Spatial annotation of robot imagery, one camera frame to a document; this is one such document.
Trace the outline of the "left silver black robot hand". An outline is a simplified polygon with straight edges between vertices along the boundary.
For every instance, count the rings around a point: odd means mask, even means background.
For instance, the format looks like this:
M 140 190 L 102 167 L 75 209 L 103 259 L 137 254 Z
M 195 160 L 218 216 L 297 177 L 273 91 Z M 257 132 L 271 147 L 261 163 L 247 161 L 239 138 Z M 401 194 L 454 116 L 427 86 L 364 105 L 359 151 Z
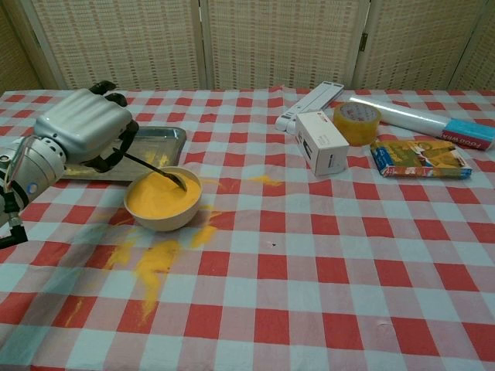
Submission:
M 37 117 L 35 135 L 53 139 L 64 150 L 68 164 L 101 173 L 112 170 L 139 130 L 126 109 L 126 98 L 115 88 L 115 83 L 102 80 L 75 90 Z

